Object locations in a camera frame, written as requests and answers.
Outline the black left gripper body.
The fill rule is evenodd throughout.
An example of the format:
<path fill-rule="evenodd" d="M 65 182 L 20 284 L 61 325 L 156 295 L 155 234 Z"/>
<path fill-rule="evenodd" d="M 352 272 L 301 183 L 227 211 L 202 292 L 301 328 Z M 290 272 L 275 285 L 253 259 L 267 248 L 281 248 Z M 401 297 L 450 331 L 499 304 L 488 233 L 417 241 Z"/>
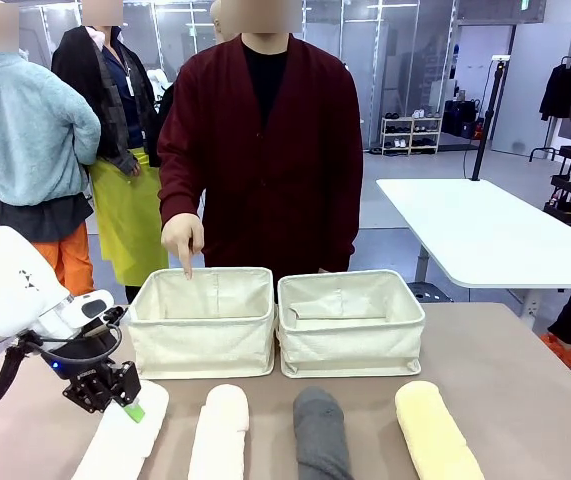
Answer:
<path fill-rule="evenodd" d="M 75 338 L 47 354 L 47 364 L 62 379 L 98 378 L 110 384 L 117 369 L 110 355 L 122 332 L 114 325 L 86 325 Z"/>

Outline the person's right hand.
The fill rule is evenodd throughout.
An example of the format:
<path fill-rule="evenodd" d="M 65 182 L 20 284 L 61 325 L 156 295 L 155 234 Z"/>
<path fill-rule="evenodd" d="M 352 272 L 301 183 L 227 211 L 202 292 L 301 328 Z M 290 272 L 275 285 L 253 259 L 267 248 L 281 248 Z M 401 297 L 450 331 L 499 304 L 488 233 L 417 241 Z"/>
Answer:
<path fill-rule="evenodd" d="M 175 256 L 188 280 L 192 278 L 192 258 L 204 247 L 204 227 L 197 215 L 181 213 L 168 220 L 161 232 L 161 243 Z"/>

